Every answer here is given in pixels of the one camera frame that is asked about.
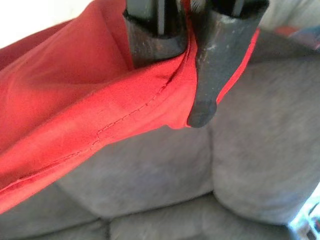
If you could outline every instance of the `red garment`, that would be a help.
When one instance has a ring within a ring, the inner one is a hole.
[[[184,54],[134,70],[124,9],[124,0],[95,0],[76,19],[0,50],[0,213],[107,144],[187,125],[197,83],[191,27]]]

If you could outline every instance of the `gray couch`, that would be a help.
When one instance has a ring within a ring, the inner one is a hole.
[[[201,129],[106,146],[0,215],[0,240],[290,240],[320,180],[320,56],[262,31]]]

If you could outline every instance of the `red cloth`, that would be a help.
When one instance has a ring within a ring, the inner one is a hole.
[[[76,19],[0,50],[0,213],[107,144],[187,125],[197,83],[190,24],[184,54],[134,70],[124,9],[124,0],[95,0]]]

